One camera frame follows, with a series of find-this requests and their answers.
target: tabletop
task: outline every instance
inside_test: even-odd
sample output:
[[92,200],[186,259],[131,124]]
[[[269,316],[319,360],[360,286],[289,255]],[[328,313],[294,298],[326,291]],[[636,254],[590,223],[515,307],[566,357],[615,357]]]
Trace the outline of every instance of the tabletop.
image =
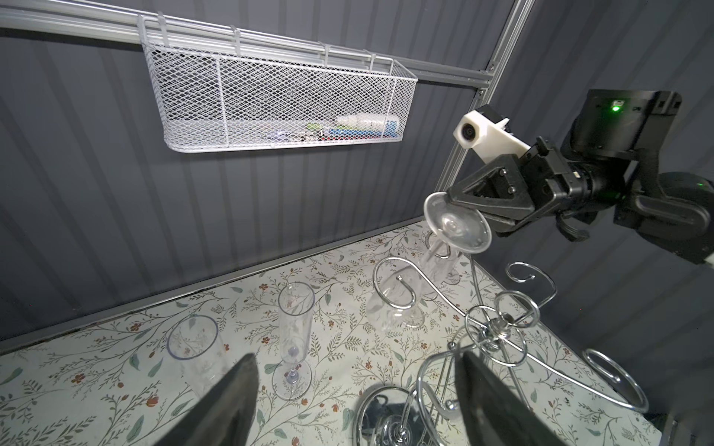
[[[256,354],[261,386],[250,445],[351,445],[363,392],[380,384],[410,386],[423,360],[444,351],[463,326],[440,300],[422,304],[420,328],[382,333],[365,317],[374,264],[390,254],[419,259],[427,235],[425,223],[414,223],[2,356],[0,446],[153,444],[196,402],[166,353],[167,334],[191,314],[217,321],[233,362]],[[440,287],[466,309],[478,303],[471,266],[460,259],[456,268],[461,281]],[[280,361],[276,299],[293,281],[309,283],[316,293],[307,359],[313,382],[301,399],[286,402],[270,383]],[[501,290],[479,269],[475,282],[486,305]],[[544,325],[526,330],[526,341],[544,362],[612,393]],[[505,368],[493,369],[514,389]],[[640,414],[528,361],[516,371],[534,413],[567,444],[658,444],[660,432]],[[445,435],[452,444],[468,443],[458,425]]]

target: wire mesh basket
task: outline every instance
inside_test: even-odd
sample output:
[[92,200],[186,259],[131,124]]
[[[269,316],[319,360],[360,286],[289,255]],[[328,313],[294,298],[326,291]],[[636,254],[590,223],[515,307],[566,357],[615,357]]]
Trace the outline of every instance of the wire mesh basket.
[[139,35],[175,151],[402,139],[418,79],[391,58],[161,14]]

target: glass stem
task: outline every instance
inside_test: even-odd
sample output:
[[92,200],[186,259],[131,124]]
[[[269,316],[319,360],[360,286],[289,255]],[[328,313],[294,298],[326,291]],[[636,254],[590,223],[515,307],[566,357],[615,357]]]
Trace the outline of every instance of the glass stem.
[[298,378],[300,378],[300,374],[298,373],[297,369],[297,364],[293,366],[293,368],[290,369],[290,372],[288,372],[288,376],[285,377],[285,381],[288,382],[288,384],[295,384],[298,382]]

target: table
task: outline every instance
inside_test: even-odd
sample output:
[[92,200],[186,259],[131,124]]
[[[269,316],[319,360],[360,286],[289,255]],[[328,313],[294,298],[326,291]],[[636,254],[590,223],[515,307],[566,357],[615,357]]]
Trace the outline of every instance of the table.
[[[364,315],[373,293],[374,264],[388,254],[413,260],[426,250],[425,223],[393,230],[311,258],[95,325],[0,358],[0,445],[151,445],[195,403],[166,353],[166,335],[190,314],[210,315],[223,347],[237,362],[256,354],[261,372],[258,411],[249,444],[351,445],[358,400],[370,386],[409,386],[421,362],[445,350],[463,320],[439,300],[426,302],[417,329],[379,333]],[[477,303],[471,266],[443,292],[461,308]],[[289,281],[316,292],[308,361],[313,383],[304,398],[284,402],[271,391],[279,362],[278,292]],[[486,304],[500,291],[483,271],[476,282]],[[549,305],[557,305],[558,298]],[[549,365],[604,391],[592,370],[540,325],[527,330],[528,347]],[[513,387],[505,368],[494,366]],[[573,445],[656,445],[660,433],[641,415],[550,376],[518,367],[534,413]],[[447,430],[466,444],[458,426]]]

